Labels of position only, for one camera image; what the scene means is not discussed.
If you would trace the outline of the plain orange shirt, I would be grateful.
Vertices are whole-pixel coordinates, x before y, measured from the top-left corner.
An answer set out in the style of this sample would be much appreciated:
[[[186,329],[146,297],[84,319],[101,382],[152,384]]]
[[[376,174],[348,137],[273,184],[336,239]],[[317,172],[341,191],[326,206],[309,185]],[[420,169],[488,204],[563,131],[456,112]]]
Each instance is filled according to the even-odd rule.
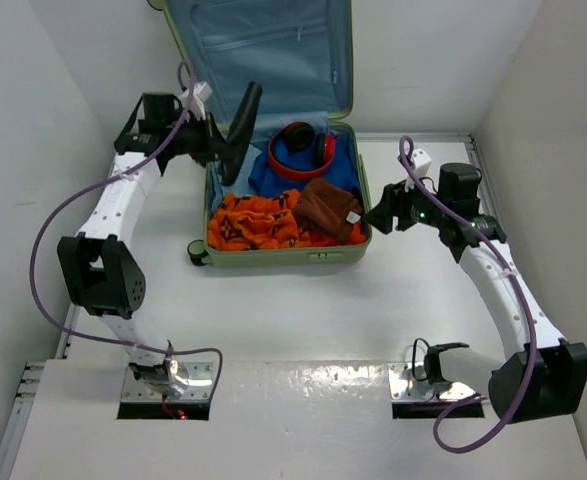
[[[298,241],[300,248],[324,248],[337,246],[354,246],[363,244],[367,237],[361,230],[361,224],[351,225],[345,233],[333,234],[316,224],[298,223]]]

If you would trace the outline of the black pouch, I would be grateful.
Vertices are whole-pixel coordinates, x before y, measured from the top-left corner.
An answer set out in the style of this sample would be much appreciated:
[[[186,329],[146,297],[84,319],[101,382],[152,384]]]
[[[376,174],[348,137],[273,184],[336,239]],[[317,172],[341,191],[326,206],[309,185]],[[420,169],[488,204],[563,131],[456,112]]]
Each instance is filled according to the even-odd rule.
[[[248,83],[244,96],[231,122],[220,156],[220,175],[224,186],[231,186],[237,180],[251,142],[262,87],[259,83]]]

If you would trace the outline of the royal blue shirt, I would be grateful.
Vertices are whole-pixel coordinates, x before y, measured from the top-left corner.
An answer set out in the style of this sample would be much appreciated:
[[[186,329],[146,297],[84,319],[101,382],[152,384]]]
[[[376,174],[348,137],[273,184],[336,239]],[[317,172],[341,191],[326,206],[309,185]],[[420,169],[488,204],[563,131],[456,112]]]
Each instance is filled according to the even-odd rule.
[[[297,170],[306,174],[318,169],[314,163],[313,145],[299,152],[291,153],[287,150],[284,140],[279,138],[273,147],[277,160],[288,170]],[[320,177],[333,186],[360,198],[362,187],[357,173],[356,161],[352,155],[352,147],[353,142],[350,135],[338,134],[333,160]],[[282,176],[273,170],[268,160],[268,149],[265,149],[254,161],[248,184],[259,196],[277,197],[286,190],[301,191],[311,180],[310,177],[301,181],[297,181],[295,178]]]

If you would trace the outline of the orange black patterned towel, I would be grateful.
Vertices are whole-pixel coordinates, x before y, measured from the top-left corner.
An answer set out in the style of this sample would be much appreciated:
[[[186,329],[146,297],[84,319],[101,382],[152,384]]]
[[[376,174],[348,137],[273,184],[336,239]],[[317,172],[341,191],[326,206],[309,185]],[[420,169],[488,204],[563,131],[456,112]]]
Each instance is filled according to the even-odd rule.
[[[298,190],[276,197],[227,193],[207,227],[208,245],[224,252],[309,247],[310,233],[297,223]]]

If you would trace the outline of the brown towel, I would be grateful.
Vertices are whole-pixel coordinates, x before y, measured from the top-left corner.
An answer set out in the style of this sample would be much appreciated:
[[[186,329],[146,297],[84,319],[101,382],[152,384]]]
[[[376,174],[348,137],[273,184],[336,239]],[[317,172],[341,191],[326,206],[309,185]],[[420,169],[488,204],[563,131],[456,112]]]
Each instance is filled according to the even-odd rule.
[[[338,234],[361,224],[363,208],[352,193],[315,178],[302,190],[292,214],[297,223],[309,222]]]

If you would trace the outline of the red black headphones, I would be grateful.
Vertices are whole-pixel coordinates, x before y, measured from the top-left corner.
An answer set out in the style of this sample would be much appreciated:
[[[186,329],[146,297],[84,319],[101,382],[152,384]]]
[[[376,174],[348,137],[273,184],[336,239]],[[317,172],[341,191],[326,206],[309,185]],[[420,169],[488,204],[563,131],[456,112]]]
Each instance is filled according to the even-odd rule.
[[[313,153],[313,170],[294,169],[282,163],[275,152],[278,140],[283,142],[290,154],[300,153],[309,148]],[[319,133],[307,122],[293,122],[282,128],[269,141],[267,153],[270,169],[278,176],[290,181],[308,182],[321,177],[332,165],[337,146],[337,137]]]

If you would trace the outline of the light blue trousers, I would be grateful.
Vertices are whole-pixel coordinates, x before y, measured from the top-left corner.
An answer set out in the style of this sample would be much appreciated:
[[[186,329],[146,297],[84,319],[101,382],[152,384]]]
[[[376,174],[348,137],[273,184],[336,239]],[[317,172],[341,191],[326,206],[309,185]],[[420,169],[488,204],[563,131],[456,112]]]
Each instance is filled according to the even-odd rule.
[[[213,164],[213,173],[211,174],[211,199],[210,199],[210,213],[212,216],[215,211],[219,208],[224,197],[228,193],[232,193],[235,196],[251,196],[256,195],[257,191],[249,184],[249,177],[252,173],[253,166],[256,158],[261,153],[259,149],[250,145],[248,147],[243,165],[239,171],[239,174],[235,182],[230,186],[224,186],[222,184],[222,167],[220,162]]]

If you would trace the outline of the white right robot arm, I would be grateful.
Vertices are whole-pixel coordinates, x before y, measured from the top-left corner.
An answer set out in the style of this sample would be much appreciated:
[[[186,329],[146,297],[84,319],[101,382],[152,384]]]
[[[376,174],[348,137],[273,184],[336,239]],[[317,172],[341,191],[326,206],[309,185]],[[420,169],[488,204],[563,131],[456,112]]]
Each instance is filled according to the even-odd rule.
[[[486,396],[510,423],[575,413],[587,382],[586,345],[566,339],[521,279],[498,220],[480,211],[480,171],[446,163],[431,193],[421,182],[427,168],[409,163],[407,179],[385,186],[379,204],[364,219],[384,234],[417,224],[436,229],[484,301],[504,359],[474,354],[461,342],[431,345],[423,380],[462,382]]]

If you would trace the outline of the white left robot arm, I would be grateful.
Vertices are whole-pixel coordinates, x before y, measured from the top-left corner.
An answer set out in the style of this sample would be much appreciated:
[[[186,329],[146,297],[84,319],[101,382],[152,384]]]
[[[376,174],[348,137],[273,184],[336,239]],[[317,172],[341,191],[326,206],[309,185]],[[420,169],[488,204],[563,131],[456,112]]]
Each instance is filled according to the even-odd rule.
[[[93,213],[76,234],[62,237],[57,245],[72,303],[109,328],[111,342],[128,356],[134,379],[164,398],[181,397],[189,376],[171,341],[138,314],[146,277],[130,245],[144,203],[170,160],[244,152],[215,130],[205,108],[208,96],[204,84],[180,95],[143,94],[116,137],[112,167]]]

